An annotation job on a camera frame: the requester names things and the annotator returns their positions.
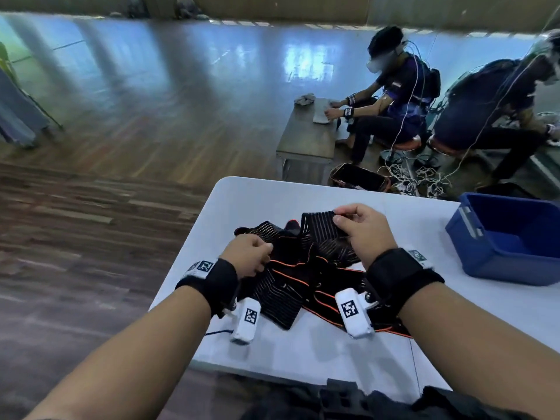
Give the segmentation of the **person's left hand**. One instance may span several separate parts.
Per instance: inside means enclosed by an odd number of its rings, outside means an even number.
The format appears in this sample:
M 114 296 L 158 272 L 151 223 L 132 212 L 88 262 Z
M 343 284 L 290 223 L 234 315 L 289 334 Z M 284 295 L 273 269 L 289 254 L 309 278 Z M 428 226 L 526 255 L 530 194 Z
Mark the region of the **person's left hand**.
M 238 279 L 255 276 L 253 275 L 253 241 L 255 240 L 262 239 L 254 234 L 238 235 L 218 257 L 234 268 Z

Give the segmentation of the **person's right hand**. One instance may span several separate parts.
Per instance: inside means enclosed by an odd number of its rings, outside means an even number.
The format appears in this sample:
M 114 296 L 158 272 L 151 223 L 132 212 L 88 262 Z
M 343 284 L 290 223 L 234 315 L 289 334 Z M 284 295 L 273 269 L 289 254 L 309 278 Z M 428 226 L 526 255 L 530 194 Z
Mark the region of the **person's right hand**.
M 335 208 L 334 213 L 356 222 L 354 235 L 349 236 L 349 241 L 365 270 L 380 255 L 398 248 L 387 218 L 372 207 L 354 203 Z

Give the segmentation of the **black striped elastic sleeve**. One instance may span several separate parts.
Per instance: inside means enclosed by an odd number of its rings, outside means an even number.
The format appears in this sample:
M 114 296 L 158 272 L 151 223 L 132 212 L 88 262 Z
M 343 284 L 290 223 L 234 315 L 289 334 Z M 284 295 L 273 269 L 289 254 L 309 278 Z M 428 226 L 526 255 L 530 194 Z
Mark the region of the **black striped elastic sleeve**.
M 305 250 L 339 268 L 349 268 L 360 262 L 349 236 L 333 221 L 333 211 L 303 213 L 300 239 Z
M 265 221 L 253 228 L 239 227 L 234 236 L 255 235 L 272 245 L 261 272 L 241 280 L 237 302 L 252 298 L 260 303 L 261 314 L 283 330 L 289 330 L 310 289 L 309 279 L 298 278 L 296 269 L 309 259 L 303 249 L 300 224 L 290 220 L 282 228 Z

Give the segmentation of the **person's left forearm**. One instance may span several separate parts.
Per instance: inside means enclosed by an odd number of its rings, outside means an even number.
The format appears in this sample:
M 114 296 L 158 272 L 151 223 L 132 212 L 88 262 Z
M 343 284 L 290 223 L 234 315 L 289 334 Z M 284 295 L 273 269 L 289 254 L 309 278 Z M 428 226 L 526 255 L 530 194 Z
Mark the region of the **person's left forearm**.
M 180 287 L 91 353 L 23 420 L 154 420 L 189 366 L 211 308 Z

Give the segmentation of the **person's right forearm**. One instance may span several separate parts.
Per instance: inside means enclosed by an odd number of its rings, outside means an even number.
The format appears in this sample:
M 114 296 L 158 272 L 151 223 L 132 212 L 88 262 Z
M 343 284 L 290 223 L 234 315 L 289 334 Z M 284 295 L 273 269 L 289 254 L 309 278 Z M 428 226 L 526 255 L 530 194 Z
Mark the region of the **person's right forearm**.
M 560 420 L 560 353 L 442 283 L 416 292 L 399 317 L 453 391 Z

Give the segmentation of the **black basket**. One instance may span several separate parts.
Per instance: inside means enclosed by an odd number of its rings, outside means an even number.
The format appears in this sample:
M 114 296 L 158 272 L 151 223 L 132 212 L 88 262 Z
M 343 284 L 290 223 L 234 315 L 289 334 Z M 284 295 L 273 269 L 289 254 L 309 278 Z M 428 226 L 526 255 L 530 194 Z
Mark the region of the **black basket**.
M 391 186 L 389 178 L 352 163 L 342 163 L 333 168 L 327 184 L 345 189 L 384 193 L 388 192 Z

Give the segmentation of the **white left wrist marker tag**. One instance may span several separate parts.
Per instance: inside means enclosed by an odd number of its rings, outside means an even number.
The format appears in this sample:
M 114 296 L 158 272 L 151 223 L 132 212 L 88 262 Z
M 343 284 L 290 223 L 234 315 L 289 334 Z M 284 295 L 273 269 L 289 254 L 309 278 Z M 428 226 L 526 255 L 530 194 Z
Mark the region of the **white left wrist marker tag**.
M 196 261 L 188 268 L 183 278 L 192 276 L 197 279 L 205 280 L 212 269 L 216 266 L 217 261 L 218 258 Z

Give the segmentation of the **white wrist marker tag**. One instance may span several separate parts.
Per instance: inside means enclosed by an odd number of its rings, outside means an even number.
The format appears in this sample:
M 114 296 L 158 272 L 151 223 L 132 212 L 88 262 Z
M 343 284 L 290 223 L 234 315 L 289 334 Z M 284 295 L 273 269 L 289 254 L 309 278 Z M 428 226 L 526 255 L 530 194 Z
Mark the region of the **white wrist marker tag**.
M 434 265 L 432 262 L 430 262 L 425 256 L 424 254 L 422 254 L 419 250 L 417 250 L 415 247 L 412 247 L 410 245 L 404 246 L 403 249 L 410 254 L 410 256 L 412 258 L 415 259 L 416 262 L 418 262 L 422 268 L 424 269 L 431 269 L 434 270 Z
M 192 276 L 197 279 L 205 280 L 212 269 L 216 266 L 217 261 L 218 258 L 196 261 L 188 268 L 183 278 Z

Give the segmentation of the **black orange-trimmed elastic sleeve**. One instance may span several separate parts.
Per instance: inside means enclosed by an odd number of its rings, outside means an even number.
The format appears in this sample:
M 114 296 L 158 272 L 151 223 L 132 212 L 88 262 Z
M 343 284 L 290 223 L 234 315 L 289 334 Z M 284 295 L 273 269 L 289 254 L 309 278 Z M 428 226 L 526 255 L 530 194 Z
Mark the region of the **black orange-trimmed elastic sleeve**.
M 306 264 L 305 272 L 310 274 L 310 296 L 304 308 L 327 321 L 346 330 L 343 319 L 351 312 L 352 306 L 340 311 L 335 300 L 338 292 L 350 289 L 357 294 L 356 308 L 365 314 L 368 324 L 374 332 L 385 332 L 411 339 L 408 329 L 397 317 L 392 317 L 388 307 L 380 305 L 366 285 L 366 273 L 363 270 L 342 268 L 322 256 L 314 256 Z

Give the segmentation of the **white right wrist marker tag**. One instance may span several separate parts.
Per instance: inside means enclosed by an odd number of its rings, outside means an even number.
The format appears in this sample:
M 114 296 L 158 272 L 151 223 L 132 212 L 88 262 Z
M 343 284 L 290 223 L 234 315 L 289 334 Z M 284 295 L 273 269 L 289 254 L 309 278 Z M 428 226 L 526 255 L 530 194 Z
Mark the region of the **white right wrist marker tag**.
M 412 247 L 410 245 L 404 246 L 403 249 L 410 254 L 410 256 L 412 258 L 415 259 L 416 262 L 418 262 L 422 268 L 424 269 L 431 269 L 434 270 L 434 265 L 432 262 L 430 262 L 425 256 L 424 254 L 422 254 L 419 250 L 417 250 L 415 247 Z

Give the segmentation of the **grey low table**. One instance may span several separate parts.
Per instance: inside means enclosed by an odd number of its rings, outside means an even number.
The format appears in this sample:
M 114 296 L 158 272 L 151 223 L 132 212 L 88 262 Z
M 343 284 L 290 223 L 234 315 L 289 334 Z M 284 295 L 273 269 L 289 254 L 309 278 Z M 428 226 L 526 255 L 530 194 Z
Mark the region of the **grey low table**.
M 277 177 L 287 181 L 290 164 L 300 161 L 322 167 L 321 185 L 327 185 L 333 168 L 335 141 L 338 131 L 335 124 L 318 125 L 312 122 L 313 105 L 293 105 L 288 123 L 276 147 Z

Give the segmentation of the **orange stool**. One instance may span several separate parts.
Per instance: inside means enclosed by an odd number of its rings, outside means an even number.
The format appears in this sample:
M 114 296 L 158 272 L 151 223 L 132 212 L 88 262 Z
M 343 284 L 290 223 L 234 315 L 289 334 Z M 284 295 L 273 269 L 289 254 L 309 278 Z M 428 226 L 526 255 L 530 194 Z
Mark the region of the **orange stool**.
M 418 148 L 422 147 L 422 139 L 419 135 L 416 135 L 412 139 L 400 143 L 393 143 L 390 147 L 390 152 L 402 151 L 402 152 L 410 152 L 415 151 Z

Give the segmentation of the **white folded cloth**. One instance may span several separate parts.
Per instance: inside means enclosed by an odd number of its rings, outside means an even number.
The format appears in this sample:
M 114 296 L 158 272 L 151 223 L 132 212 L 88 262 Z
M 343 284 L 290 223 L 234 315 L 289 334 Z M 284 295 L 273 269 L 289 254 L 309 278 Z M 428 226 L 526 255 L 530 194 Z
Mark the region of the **white folded cloth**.
M 316 98 L 313 103 L 314 114 L 312 117 L 312 122 L 318 125 L 328 125 L 331 120 L 329 120 L 325 114 L 326 110 L 331 109 L 331 102 L 333 100 L 329 98 Z

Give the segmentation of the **blue plastic bin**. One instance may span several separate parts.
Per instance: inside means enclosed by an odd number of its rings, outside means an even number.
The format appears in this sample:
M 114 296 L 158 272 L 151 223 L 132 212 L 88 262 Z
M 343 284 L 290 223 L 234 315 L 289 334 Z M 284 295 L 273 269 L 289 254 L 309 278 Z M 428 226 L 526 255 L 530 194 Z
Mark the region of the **blue plastic bin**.
M 467 275 L 537 287 L 560 283 L 560 205 L 464 193 L 445 229 Z

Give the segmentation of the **person's black clothing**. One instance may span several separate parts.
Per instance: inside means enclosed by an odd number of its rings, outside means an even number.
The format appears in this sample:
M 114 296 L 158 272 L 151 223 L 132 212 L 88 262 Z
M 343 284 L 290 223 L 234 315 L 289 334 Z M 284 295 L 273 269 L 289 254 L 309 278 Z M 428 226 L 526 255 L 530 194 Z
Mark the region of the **person's black clothing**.
M 380 391 L 369 394 L 355 382 L 328 379 L 326 385 L 283 385 L 255 402 L 239 420 L 537 420 L 478 399 L 426 386 L 412 402 Z

